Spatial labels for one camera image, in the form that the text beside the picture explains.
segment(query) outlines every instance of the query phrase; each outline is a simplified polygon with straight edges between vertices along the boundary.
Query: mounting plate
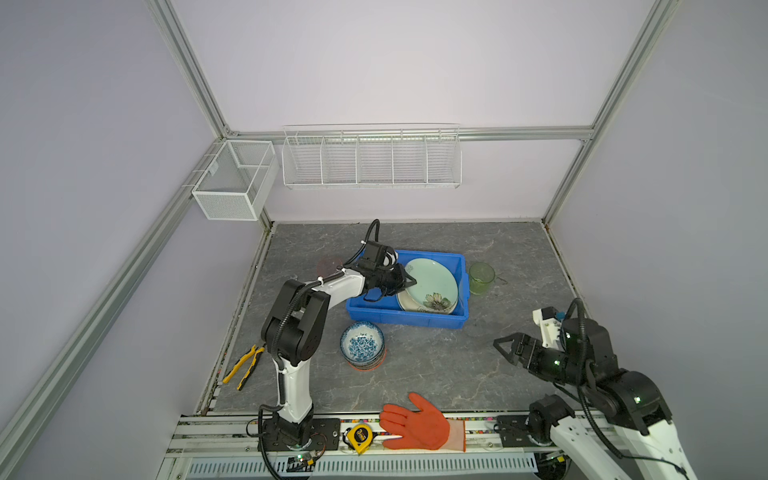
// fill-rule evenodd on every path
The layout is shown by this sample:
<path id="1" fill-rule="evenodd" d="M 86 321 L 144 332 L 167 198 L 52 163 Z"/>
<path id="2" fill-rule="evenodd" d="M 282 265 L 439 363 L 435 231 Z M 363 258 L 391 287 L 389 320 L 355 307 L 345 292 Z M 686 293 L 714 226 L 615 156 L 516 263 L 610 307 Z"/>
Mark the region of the mounting plate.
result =
<path id="1" fill-rule="evenodd" d="M 293 449 L 289 448 L 289 444 L 292 441 L 281 433 L 277 427 L 276 416 L 271 419 L 264 419 L 264 437 L 261 439 L 264 442 L 265 449 L 268 452 L 291 452 Z M 322 450 L 323 446 L 327 450 L 339 449 L 339 437 L 341 432 L 341 420 L 340 419 L 312 419 L 312 433 L 321 433 L 328 439 L 328 444 L 323 445 L 326 440 L 320 435 L 313 435 L 310 437 L 310 445 L 306 448 L 297 450 L 305 452 L 307 450 Z"/>
<path id="2" fill-rule="evenodd" d="M 528 438 L 528 415 L 499 415 L 496 417 L 498 436 L 502 438 L 502 446 L 507 447 L 537 447 Z"/>

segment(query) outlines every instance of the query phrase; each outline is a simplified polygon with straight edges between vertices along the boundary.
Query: wire mesh basket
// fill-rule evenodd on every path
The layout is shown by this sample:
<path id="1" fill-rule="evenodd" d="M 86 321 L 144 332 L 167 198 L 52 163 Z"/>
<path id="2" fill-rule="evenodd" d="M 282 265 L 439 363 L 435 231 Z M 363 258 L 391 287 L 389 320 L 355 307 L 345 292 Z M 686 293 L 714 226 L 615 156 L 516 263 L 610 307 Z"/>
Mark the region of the wire mesh basket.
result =
<path id="1" fill-rule="evenodd" d="M 302 125 L 285 131 L 283 182 L 289 188 L 462 183 L 458 125 Z"/>
<path id="2" fill-rule="evenodd" d="M 259 220 L 280 166 L 270 141 L 224 141 L 192 194 L 211 220 Z"/>

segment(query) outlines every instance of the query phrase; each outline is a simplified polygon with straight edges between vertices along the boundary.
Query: table surface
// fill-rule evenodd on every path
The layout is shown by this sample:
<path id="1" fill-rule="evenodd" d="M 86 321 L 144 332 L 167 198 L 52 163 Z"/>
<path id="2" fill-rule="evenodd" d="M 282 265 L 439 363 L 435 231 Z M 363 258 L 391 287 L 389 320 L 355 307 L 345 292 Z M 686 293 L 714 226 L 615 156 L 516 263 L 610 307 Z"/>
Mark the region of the table surface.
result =
<path id="1" fill-rule="evenodd" d="M 317 278 L 324 257 L 346 260 L 367 227 L 276 226 L 227 371 L 254 343 L 261 344 L 261 327 L 283 283 Z M 485 295 L 470 296 L 462 329 L 379 324 L 387 354 L 372 372 L 359 372 L 345 362 L 339 338 L 352 320 L 344 303 L 331 309 L 310 366 L 315 413 L 377 412 L 385 403 L 412 408 L 409 392 L 446 412 L 527 410 L 531 402 L 555 392 L 551 384 L 510 365 L 492 345 L 493 339 L 518 331 L 539 337 L 531 311 L 544 306 L 565 310 L 573 298 L 539 223 L 384 223 L 379 241 L 400 250 L 461 253 L 467 266 L 489 263 L 497 280 Z M 255 412 L 261 403 L 275 403 L 275 369 L 268 356 L 238 392 L 243 373 L 221 386 L 214 412 Z"/>

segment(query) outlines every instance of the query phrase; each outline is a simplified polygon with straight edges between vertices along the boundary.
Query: black cable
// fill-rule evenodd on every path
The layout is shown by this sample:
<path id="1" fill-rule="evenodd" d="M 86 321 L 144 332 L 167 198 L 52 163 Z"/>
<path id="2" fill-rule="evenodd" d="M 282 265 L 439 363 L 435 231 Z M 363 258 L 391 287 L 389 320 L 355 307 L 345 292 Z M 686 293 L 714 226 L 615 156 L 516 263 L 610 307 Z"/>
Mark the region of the black cable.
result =
<path id="1" fill-rule="evenodd" d="M 277 413 L 283 406 L 269 406 L 262 404 L 259 406 L 259 434 L 264 434 L 264 410 L 269 410 L 270 412 Z M 270 459 L 266 456 L 266 448 L 264 447 L 264 437 L 262 436 L 259 439 L 259 451 L 261 452 L 261 458 L 264 460 L 264 466 L 266 466 L 267 471 L 269 471 L 270 475 L 272 475 L 272 478 L 275 480 L 284 480 L 283 477 L 280 476 L 279 473 L 277 473 L 277 470 L 272 466 L 272 463 L 270 462 Z"/>
<path id="2" fill-rule="evenodd" d="M 570 393 L 570 392 L 569 392 L 568 390 L 566 390 L 566 389 L 565 389 L 565 388 L 564 388 L 562 385 L 558 385 L 557 383 L 554 383 L 554 382 L 552 383 L 552 385 L 554 385 L 554 387 L 555 387 L 556 389 L 560 390 L 560 391 L 561 391 L 561 392 L 563 392 L 565 395 L 567 395 L 567 396 L 571 397 L 571 398 L 572 398 L 573 400 L 575 400 L 576 402 L 579 402 L 579 403 L 581 403 L 581 402 L 579 401 L 579 399 L 578 399 L 578 397 L 577 397 L 576 395 L 574 395 L 573 393 Z"/>
<path id="3" fill-rule="evenodd" d="M 381 222 L 379 219 L 375 219 L 371 224 L 368 226 L 368 231 L 366 231 L 366 242 L 370 240 L 371 238 L 371 232 L 373 231 L 373 228 L 376 228 L 376 232 L 373 234 L 373 241 L 378 242 L 379 241 L 379 227 L 381 227 Z M 362 253 L 362 251 L 366 248 L 366 243 L 363 243 L 360 248 L 357 250 L 357 252 L 352 255 L 349 260 L 344 262 L 342 266 L 350 265 L 352 262 L 355 261 L 355 259 Z"/>
<path id="4" fill-rule="evenodd" d="M 253 423 L 253 420 L 258 420 L 258 419 L 251 419 L 251 420 L 248 420 L 248 423 L 246 423 L 246 424 L 245 424 L 245 434 L 246 434 L 246 435 L 248 435 L 249 437 L 251 437 L 252 439 L 259 439 L 259 438 L 261 438 L 261 437 L 264 435 L 264 433 L 263 433 L 263 432 L 259 432 L 259 433 L 257 433 L 256 435 L 251 435 L 251 433 L 250 433 L 250 432 L 248 432 L 248 426 L 249 426 L 251 423 Z"/>
<path id="5" fill-rule="evenodd" d="M 663 458 L 646 457 L 642 455 L 625 455 L 621 453 L 621 450 L 617 449 L 616 445 L 611 443 L 603 431 L 600 430 L 598 423 L 595 422 L 594 417 L 592 416 L 592 412 L 589 410 L 589 405 L 587 403 L 587 397 L 584 395 L 584 390 L 581 388 L 582 375 L 584 374 L 584 369 L 586 368 L 587 364 L 587 326 L 584 323 L 584 302 L 580 298 L 574 298 L 571 302 L 571 305 L 568 307 L 568 312 L 565 314 L 565 318 L 571 318 L 571 314 L 573 313 L 574 308 L 576 309 L 578 316 L 579 342 L 581 344 L 579 346 L 579 370 L 576 380 L 576 391 L 578 393 L 578 400 L 581 404 L 581 409 L 584 411 L 584 416 L 587 417 L 587 422 L 589 422 L 589 426 L 592 427 L 594 434 L 598 436 L 601 442 L 603 442 L 603 445 L 605 445 L 608 451 L 614 454 L 616 458 L 631 458 L 633 460 L 649 460 L 652 462 L 666 463 L 668 465 L 672 465 L 675 469 L 675 472 L 681 474 L 686 478 L 686 480 L 690 480 L 688 478 L 688 474 L 685 471 L 685 468 L 680 467 L 675 463 L 670 462 L 669 460 L 664 460 Z"/>
<path id="6" fill-rule="evenodd" d="M 277 326 L 277 331 L 275 332 L 275 336 L 272 337 L 272 345 L 270 347 L 270 353 L 272 354 L 272 358 L 275 359 L 275 362 L 279 366 L 279 368 L 283 369 L 283 359 L 280 358 L 279 355 L 277 355 L 277 343 L 280 341 L 280 337 L 283 336 L 283 331 L 286 328 L 286 325 L 288 324 L 288 319 L 291 316 L 291 313 L 293 313 L 294 310 L 299 306 L 299 303 L 301 303 L 301 299 L 306 295 L 307 292 L 309 292 L 311 289 L 315 288 L 316 286 L 320 286 L 323 283 L 319 280 L 315 280 L 314 282 L 309 282 L 304 284 L 294 295 L 291 299 L 290 303 L 288 304 L 288 308 L 286 309 L 285 314 L 283 315 L 283 318 L 280 320 L 280 324 Z"/>

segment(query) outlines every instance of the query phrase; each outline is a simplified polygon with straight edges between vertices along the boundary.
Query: work glove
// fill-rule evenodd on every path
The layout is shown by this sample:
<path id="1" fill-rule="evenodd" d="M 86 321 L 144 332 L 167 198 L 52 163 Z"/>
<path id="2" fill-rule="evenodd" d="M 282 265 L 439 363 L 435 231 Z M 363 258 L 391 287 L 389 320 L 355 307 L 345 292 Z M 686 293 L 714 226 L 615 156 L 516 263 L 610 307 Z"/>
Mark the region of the work glove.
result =
<path id="1" fill-rule="evenodd" d="M 419 409 L 411 412 L 398 405 L 384 405 L 379 425 L 399 439 L 384 441 L 388 449 L 466 450 L 464 420 L 448 420 L 418 393 L 408 398 Z"/>

